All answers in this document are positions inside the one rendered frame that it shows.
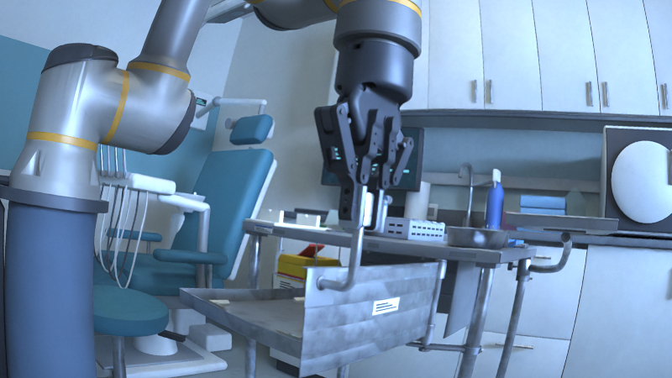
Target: round white door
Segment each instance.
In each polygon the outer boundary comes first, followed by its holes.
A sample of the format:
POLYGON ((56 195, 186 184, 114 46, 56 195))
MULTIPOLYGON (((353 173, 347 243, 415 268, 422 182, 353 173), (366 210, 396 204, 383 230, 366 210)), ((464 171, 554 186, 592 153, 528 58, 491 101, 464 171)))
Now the round white door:
POLYGON ((618 207, 638 223, 657 223, 672 214, 668 184, 669 150, 647 140, 621 151, 612 170, 612 193, 618 207))

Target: cabinet handle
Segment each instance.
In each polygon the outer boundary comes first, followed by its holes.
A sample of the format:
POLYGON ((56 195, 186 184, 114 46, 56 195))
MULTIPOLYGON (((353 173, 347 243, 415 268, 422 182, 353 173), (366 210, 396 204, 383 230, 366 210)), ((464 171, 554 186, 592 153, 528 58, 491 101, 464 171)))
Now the cabinet handle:
POLYGON ((588 93, 590 93, 589 99, 591 100, 591 104, 588 105, 589 107, 593 107, 593 82, 588 81, 588 93))
MULTIPOLYGON (((504 346, 504 343, 495 343, 496 346, 504 346)), ((519 348, 519 349, 534 349, 534 345, 513 345, 513 348, 519 348)))
POLYGON ((604 81, 602 83, 602 86, 604 87, 604 106, 608 107, 609 106, 609 84, 604 81))

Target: computer screen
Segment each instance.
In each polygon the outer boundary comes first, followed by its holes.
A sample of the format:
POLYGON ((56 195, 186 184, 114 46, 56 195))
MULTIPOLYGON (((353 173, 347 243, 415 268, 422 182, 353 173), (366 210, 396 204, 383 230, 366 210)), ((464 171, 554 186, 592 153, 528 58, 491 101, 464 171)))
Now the computer screen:
MULTIPOLYGON (((413 138, 413 151, 408 158, 406 169, 403 172, 402 179, 399 185, 390 186, 391 191, 408 191, 418 192, 420 190, 420 179, 423 175, 423 149, 425 130, 420 128, 402 128, 402 134, 405 137, 413 138)), ((378 168, 377 164, 373 166, 373 175, 378 168)), ((326 168, 322 168, 322 185, 339 186, 339 179, 335 174, 327 172, 326 168)))

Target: paper towel roll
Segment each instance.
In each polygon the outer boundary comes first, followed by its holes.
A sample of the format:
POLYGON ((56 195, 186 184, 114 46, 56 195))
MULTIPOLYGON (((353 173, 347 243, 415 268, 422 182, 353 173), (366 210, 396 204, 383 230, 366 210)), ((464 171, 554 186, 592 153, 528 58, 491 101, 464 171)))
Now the paper towel roll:
POLYGON ((404 218, 427 220, 427 209, 429 207, 429 190, 432 184, 421 181, 420 192, 406 193, 406 207, 404 208, 404 218))

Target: faucet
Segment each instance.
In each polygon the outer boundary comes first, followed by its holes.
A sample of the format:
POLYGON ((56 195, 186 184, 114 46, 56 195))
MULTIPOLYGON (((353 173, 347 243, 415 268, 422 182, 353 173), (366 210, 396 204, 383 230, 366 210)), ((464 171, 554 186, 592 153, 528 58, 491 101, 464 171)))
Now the faucet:
POLYGON ((471 164, 462 163, 462 165, 459 166, 459 174, 457 177, 462 178, 465 168, 469 170, 469 205, 467 205, 467 218, 462 222, 462 226, 471 227, 471 199, 474 196, 474 169, 471 168, 471 164))

